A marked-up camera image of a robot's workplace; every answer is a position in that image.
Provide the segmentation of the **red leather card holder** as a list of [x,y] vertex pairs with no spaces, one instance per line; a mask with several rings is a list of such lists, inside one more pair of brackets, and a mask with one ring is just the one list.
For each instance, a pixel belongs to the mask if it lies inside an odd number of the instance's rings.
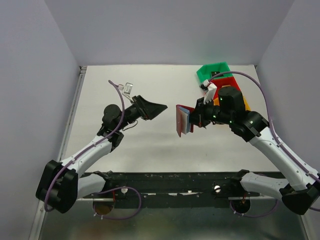
[[194,132],[194,125],[190,122],[190,115],[194,111],[194,108],[177,104],[176,105],[176,132],[179,137],[182,134]]

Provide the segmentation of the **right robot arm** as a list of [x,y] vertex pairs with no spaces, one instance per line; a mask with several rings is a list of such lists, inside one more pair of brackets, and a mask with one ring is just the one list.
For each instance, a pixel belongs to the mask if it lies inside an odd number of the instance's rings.
[[254,192],[272,197],[293,213],[304,215],[320,196],[320,174],[301,160],[276,136],[270,123],[258,112],[246,110],[242,92],[233,86],[218,91],[219,104],[199,98],[191,111],[190,124],[200,128],[210,123],[228,125],[231,131],[264,154],[282,173],[272,178],[241,170],[233,177],[230,191],[241,196]]

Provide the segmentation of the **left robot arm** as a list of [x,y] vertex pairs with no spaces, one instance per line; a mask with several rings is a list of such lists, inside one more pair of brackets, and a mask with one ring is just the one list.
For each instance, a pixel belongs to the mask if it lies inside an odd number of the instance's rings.
[[124,135],[122,130],[138,119],[152,120],[167,109],[167,105],[133,96],[129,107],[110,104],[103,111],[101,128],[93,140],[72,156],[57,162],[49,161],[43,170],[35,196],[44,203],[46,212],[66,213],[77,199],[96,193],[104,198],[111,185],[105,173],[83,174],[102,157],[115,150]]

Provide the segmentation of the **yellow plastic bin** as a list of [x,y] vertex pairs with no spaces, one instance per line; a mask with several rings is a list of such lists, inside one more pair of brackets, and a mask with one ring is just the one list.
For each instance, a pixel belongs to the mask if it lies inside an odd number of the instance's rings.
[[[243,101],[244,101],[245,109],[246,109],[247,111],[250,111],[251,108],[250,108],[250,106],[249,106],[249,104],[248,104],[248,102],[247,102],[247,100],[246,100],[245,97],[243,97]],[[214,104],[215,106],[219,106],[219,105],[220,105],[220,102],[219,102],[219,98],[218,98],[218,97],[216,97],[216,98],[213,99],[213,104]]]

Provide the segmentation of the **red plastic bin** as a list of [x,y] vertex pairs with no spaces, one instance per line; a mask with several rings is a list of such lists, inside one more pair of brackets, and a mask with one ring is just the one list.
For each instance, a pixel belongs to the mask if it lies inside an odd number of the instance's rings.
[[213,83],[217,86],[217,92],[221,88],[229,87],[229,86],[236,88],[238,91],[241,90],[236,79],[233,76],[214,79]]

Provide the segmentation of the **green plastic bin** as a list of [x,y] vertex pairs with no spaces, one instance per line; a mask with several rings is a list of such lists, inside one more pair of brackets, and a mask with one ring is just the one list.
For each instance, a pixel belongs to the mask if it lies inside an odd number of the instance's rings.
[[197,71],[196,75],[198,77],[198,81],[201,84],[205,80],[209,80],[212,75],[211,72],[229,72],[230,68],[226,62],[218,62],[218,63],[211,63],[205,64],[201,66]]

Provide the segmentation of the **black item in green bin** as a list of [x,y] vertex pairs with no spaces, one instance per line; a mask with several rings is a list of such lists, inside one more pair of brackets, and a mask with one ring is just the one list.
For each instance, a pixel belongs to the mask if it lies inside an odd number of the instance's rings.
[[219,77],[223,77],[223,76],[224,76],[224,74],[221,73],[221,72],[219,72],[219,71],[212,71],[212,72],[211,72],[211,77],[212,77],[212,78],[213,78],[213,77],[219,78]]

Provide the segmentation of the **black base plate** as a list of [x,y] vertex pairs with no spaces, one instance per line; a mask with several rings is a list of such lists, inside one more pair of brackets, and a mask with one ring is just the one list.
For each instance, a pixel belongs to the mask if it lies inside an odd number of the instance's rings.
[[[119,196],[129,195],[128,199],[116,200],[117,209],[135,209],[138,206],[149,209],[168,208],[227,208],[230,199],[213,198],[209,195],[223,197],[240,197],[245,193],[233,180],[236,172],[108,172],[109,177],[103,188],[106,197],[113,193]],[[201,197],[156,197],[141,198],[141,194],[156,193],[204,193]]]

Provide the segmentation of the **aluminium left side rail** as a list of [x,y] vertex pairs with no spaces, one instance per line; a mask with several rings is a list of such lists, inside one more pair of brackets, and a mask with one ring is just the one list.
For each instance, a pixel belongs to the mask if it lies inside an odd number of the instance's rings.
[[86,76],[86,72],[87,72],[87,66],[80,66],[79,67],[79,76],[78,76],[78,80],[77,80],[77,85],[75,88],[75,93],[73,95],[73,100],[71,103],[71,107],[70,107],[70,111],[69,111],[69,115],[68,115],[68,119],[66,122],[66,126],[65,126],[65,130],[64,130],[64,134],[63,134],[63,138],[62,138],[62,142],[59,148],[59,152],[57,155],[57,162],[60,162],[66,153],[66,149],[67,149],[67,145],[68,145],[68,141],[69,141],[69,137],[71,134],[71,129],[72,129],[72,125],[74,122],[74,117],[76,114],[76,110],[77,110],[77,106],[78,106],[78,102],[79,102],[79,98],[80,98],[80,94],[81,94],[81,90],[82,90],[82,86],[83,86],[83,82]]

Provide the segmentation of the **aluminium rail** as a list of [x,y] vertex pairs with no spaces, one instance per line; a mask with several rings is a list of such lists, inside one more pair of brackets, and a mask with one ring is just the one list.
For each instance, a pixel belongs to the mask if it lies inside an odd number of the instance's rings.
[[79,98],[80,98],[80,94],[81,94],[81,90],[82,90],[82,86],[83,86],[83,82],[86,76],[86,72],[87,72],[87,66],[80,66],[79,67],[79,76],[78,76],[78,80],[77,80],[77,85],[75,88],[75,93],[73,95],[73,100],[71,103],[71,107],[70,107],[70,111],[69,111],[69,115],[68,115],[68,119],[66,122],[66,126],[65,126],[65,130],[64,130],[64,134],[63,134],[63,138],[62,138],[62,142],[59,148],[59,152],[57,155],[57,162],[60,162],[66,153],[66,149],[67,149],[67,145],[68,145],[68,141],[69,141],[69,137],[71,134],[71,129],[72,129],[72,125],[74,122],[74,117],[76,114],[76,110],[77,110],[77,106],[78,106],[78,102],[79,102]]
[[[186,193],[141,193],[140,196],[142,199],[147,199],[148,197],[151,198],[160,198],[160,197],[195,197],[195,198],[200,198],[204,195],[204,192],[186,192]],[[263,194],[260,195],[253,195],[250,192],[242,195],[242,196],[222,196],[222,195],[211,195],[209,194],[209,196],[213,197],[213,198],[226,198],[227,200],[262,200],[262,199],[272,199],[272,197],[270,196],[266,196]],[[94,201],[94,202],[115,202],[117,200],[124,200],[127,199],[128,200],[129,195],[124,195],[119,196],[117,193],[115,195],[113,195],[113,192],[111,192],[111,194],[107,195],[107,196],[100,196],[97,194],[90,194],[89,196],[84,196],[81,198],[76,199],[76,201]]]

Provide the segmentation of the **aluminium front rail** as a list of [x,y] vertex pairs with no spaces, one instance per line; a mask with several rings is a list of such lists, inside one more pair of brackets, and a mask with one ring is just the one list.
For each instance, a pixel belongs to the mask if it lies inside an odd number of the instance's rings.
[[[204,192],[186,192],[186,193],[141,193],[140,196],[142,199],[147,199],[148,197],[151,198],[160,198],[160,197],[195,197],[195,198],[200,198],[204,195]],[[213,198],[226,198],[227,200],[262,200],[262,199],[272,199],[272,197],[270,196],[266,196],[263,194],[260,195],[253,195],[250,192],[242,195],[242,196],[222,196],[222,195],[211,195],[209,194],[209,196],[213,197]],[[84,196],[81,198],[76,199],[76,201],[94,201],[94,202],[115,202],[117,200],[124,200],[127,199],[128,200],[129,195],[124,195],[119,196],[117,193],[115,195],[113,195],[113,192],[111,192],[111,194],[107,195],[107,196],[100,196],[97,194],[90,194],[89,196]]]

